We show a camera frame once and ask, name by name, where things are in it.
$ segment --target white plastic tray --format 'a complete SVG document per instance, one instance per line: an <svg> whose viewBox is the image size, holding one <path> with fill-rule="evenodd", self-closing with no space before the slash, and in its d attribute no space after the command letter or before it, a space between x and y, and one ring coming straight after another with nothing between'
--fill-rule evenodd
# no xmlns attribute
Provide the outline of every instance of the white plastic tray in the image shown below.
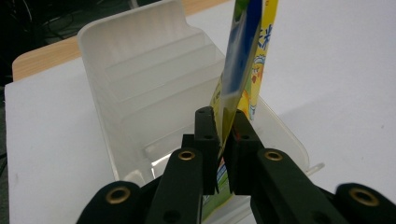
<svg viewBox="0 0 396 224"><path fill-rule="evenodd" d="M92 22L78 43L114 176L143 186L163 173L183 133L193 133L194 112L209 105L224 55L186 23L177 0ZM266 147L308 169L304 147L263 101L253 126Z"/></svg>

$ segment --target brass screw insert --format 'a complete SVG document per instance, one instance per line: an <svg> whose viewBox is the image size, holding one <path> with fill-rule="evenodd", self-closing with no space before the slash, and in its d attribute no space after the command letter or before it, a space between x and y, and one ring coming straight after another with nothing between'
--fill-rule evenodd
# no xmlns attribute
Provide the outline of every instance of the brass screw insert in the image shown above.
<svg viewBox="0 0 396 224"><path fill-rule="evenodd" d="M374 194L366 189L353 188L349 190L349 195L358 203L362 203L367 206L378 206L379 200Z"/></svg>
<svg viewBox="0 0 396 224"><path fill-rule="evenodd" d="M119 186L107 193L106 201L110 204L123 203L129 196L131 196L131 191L124 186Z"/></svg>
<svg viewBox="0 0 396 224"><path fill-rule="evenodd" d="M283 156L275 151L266 151L264 153L265 158L267 158L270 161L281 161L283 160Z"/></svg>
<svg viewBox="0 0 396 224"><path fill-rule="evenodd" d="M194 159L194 157L195 157L195 153L193 153L191 151L182 151L182 152L178 153L178 158L183 161L190 161L190 160Z"/></svg>

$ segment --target wooden table edge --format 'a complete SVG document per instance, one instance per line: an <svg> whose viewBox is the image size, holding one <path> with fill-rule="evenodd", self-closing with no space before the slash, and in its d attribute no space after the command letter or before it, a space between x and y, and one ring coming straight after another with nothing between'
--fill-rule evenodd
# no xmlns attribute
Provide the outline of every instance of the wooden table edge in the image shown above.
<svg viewBox="0 0 396 224"><path fill-rule="evenodd" d="M182 0L181 2L186 15L189 16L228 1L230 0ZM40 49L28 51L20 55L12 63L13 80L21 80L80 56L76 36Z"/></svg>

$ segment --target snack bag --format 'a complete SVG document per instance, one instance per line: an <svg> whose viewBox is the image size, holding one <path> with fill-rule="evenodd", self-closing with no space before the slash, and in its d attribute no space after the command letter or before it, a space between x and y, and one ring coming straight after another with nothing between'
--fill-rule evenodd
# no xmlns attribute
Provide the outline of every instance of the snack bag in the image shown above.
<svg viewBox="0 0 396 224"><path fill-rule="evenodd" d="M249 120L254 119L276 7L277 0L235 1L225 67L210 101L221 143L219 157L236 108L244 111ZM218 184L218 194L204 197L203 220L233 196L223 160L218 170Z"/></svg>

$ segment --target white surface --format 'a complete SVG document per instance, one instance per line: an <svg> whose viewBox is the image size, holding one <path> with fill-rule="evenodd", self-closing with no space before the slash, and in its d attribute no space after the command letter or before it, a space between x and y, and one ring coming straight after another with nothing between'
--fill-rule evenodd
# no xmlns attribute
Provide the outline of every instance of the white surface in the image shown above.
<svg viewBox="0 0 396 224"><path fill-rule="evenodd" d="M232 7L233 3L220 5L189 17L188 22L205 28L224 52ZM304 144L311 164L326 163L312 180L330 191L340 183L358 182L396 202L394 11L393 1L279 3L262 97ZM83 72L82 61L77 59L62 65L62 69L55 67L7 86L11 223L51 223L53 220L72 223L94 194L91 189L112 181L110 166L102 165L102 162L109 164L106 149L82 137L85 134L91 138L101 137ZM76 123L67 119L75 113L78 118L75 122L83 124L81 130L72 130ZM87 133L89 129L96 129L97 133ZM59 130L62 134L54 137ZM54 146L56 150L49 156L68 160L70 173L65 173L64 178L73 178L76 182L63 181L59 173L63 167L56 164L64 163L56 159L52 159L55 165L42 169L37 155L47 156L48 152L40 148L49 136L61 143ZM65 141L69 137L77 141ZM96 148L94 153L102 154L102 159L76 158L62 147L69 145L89 156L94 156ZM11 150L16 147L21 151ZM22 168L28 169L23 176L19 173ZM36 168L41 168L43 173L38 173ZM79 175L68 176L75 171ZM53 176L56 187L46 187L40 181L45 173ZM19 188L27 182L42 185L42 189L30 191L25 186L26 191L21 192ZM85 191L75 195L74 189L81 188ZM66 191L68 200L57 201L58 191ZM41 200L22 203L33 200L40 192L47 192L43 194L43 201L52 200L53 204ZM243 222L251 221L250 217Z"/></svg>
<svg viewBox="0 0 396 224"><path fill-rule="evenodd" d="M114 181L81 59L6 88L10 223L74 223Z"/></svg>
<svg viewBox="0 0 396 224"><path fill-rule="evenodd" d="M361 183L394 203L395 11L395 1L279 1L261 92L310 163L325 162L315 184Z"/></svg>

